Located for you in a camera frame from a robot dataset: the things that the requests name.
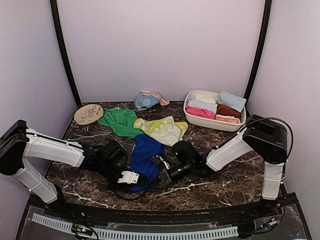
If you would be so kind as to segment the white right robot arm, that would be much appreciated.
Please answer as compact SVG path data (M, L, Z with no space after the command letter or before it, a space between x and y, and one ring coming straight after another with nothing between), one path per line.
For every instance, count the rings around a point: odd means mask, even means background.
M285 179L285 166L292 152L293 138L290 125L276 117L251 115L245 125L230 139L200 155L190 142L181 140L172 147L179 164L164 167L155 177L160 187L166 187L189 174L205 178L222 170L248 152L256 152L264 160L261 200L255 213L266 217L276 206L281 182Z

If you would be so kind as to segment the cream yellow cloth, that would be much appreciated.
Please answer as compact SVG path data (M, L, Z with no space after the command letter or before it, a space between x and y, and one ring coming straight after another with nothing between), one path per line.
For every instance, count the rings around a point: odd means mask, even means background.
M175 122L172 116L152 121L138 118L133 126L136 129L142 130L157 142L169 147L182 141L189 127L185 121Z

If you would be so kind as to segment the light blue towel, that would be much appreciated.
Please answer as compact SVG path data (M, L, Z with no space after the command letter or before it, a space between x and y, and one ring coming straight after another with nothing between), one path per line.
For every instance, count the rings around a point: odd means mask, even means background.
M219 104L226 105L239 113L244 109L246 102L247 100L245 98L227 91L221 91L218 95Z

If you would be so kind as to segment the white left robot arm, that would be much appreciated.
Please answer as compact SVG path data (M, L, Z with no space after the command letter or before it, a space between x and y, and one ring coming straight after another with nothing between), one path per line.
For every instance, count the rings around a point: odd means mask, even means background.
M45 179L28 161L40 158L67 164L71 167L99 173L111 186L121 176L119 162L128 154L116 140L106 145L91 146L64 141L41 134L24 120L15 122L0 138L0 172L18 180L36 194L60 218L71 213L61 188Z

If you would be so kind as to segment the royal blue towel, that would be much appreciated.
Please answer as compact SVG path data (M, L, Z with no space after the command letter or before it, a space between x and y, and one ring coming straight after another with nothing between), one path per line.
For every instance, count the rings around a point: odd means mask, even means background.
M133 172L142 174L147 178L147 182L142 186L133 185L130 189L133 193L141 192L148 187L162 168L156 165L152 156L165 155L165 146L146 134L141 134L135 138L137 145L134 147L130 169Z

